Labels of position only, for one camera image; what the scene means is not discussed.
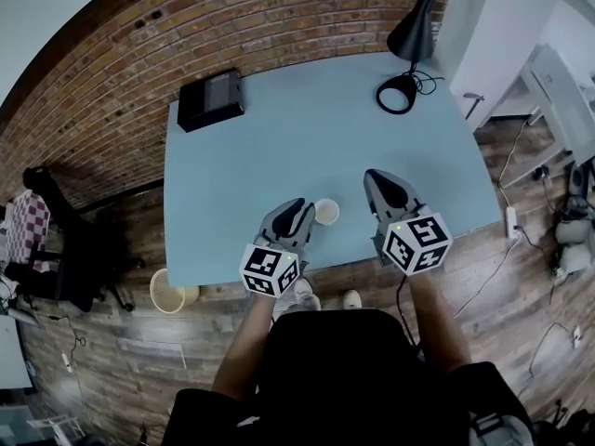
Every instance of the black box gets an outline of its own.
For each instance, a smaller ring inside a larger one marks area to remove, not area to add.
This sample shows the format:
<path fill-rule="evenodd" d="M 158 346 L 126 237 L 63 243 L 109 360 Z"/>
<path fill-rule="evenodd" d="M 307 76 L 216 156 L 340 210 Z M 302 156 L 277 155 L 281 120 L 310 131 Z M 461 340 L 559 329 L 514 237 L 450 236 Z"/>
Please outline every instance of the black box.
<path fill-rule="evenodd" d="M 178 125 L 186 132 L 242 114 L 240 75 L 236 70 L 190 83 L 179 91 Z"/>

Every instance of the black chair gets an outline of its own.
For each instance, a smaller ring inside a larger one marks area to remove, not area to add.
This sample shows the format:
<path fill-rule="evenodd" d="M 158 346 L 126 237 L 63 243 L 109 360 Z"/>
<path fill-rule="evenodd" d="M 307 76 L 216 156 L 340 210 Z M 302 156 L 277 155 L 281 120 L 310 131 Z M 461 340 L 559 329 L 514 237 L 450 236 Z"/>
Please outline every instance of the black chair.
<path fill-rule="evenodd" d="M 64 233 L 61 254 L 39 251 L 33 245 L 29 264 L 10 263 L 5 274 L 19 282 L 19 294 L 45 299 L 68 300 L 83 312 L 89 312 L 93 299 L 103 300 L 104 286 L 115 296 L 121 308 L 133 306 L 122 302 L 116 288 L 118 274 L 132 267 L 142 267 L 139 258 L 125 258 L 124 239 L 111 226 L 99 226 L 83 220 L 62 195 L 46 167 L 27 168 L 23 173 L 26 188 L 40 195 L 52 219 Z M 58 260 L 58 272 L 38 272 L 35 261 Z"/>

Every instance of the black shirt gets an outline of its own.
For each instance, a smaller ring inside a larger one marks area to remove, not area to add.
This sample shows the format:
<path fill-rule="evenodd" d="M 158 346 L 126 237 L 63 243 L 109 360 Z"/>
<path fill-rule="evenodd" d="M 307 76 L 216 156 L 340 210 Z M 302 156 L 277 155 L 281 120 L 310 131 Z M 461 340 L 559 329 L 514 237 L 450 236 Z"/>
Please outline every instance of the black shirt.
<path fill-rule="evenodd" d="M 513 415 L 530 427 L 492 363 L 440 377 L 417 357 L 401 324 L 374 309 L 281 316 L 267 339 L 258 389 L 249 404 L 203 390 L 180 391 L 163 444 L 358 436 L 467 444 L 469 413 Z"/>

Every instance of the lamp shade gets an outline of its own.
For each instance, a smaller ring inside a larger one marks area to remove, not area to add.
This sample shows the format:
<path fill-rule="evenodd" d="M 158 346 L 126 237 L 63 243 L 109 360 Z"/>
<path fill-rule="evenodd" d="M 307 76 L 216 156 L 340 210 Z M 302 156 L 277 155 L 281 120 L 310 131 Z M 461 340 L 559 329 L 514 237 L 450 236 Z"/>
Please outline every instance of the lamp shade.
<path fill-rule="evenodd" d="M 434 0 L 417 0 L 416 6 L 390 32 L 387 45 L 392 54 L 417 63 L 431 57 L 434 50 L 431 34 L 431 7 Z"/>

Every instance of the white container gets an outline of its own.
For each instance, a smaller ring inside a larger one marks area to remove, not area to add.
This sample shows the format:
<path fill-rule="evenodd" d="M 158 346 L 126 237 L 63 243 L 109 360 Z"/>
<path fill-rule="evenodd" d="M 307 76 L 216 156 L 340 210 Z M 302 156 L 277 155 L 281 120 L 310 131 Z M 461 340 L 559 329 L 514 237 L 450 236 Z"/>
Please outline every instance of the white container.
<path fill-rule="evenodd" d="M 315 220 L 318 224 L 327 227 L 337 221 L 339 209 L 335 200 L 321 198 L 314 204 L 314 208 L 316 209 Z"/>
<path fill-rule="evenodd" d="M 167 269 L 159 269 L 151 278 L 151 300 L 165 314 L 175 314 L 196 299 L 198 287 L 169 287 Z"/>

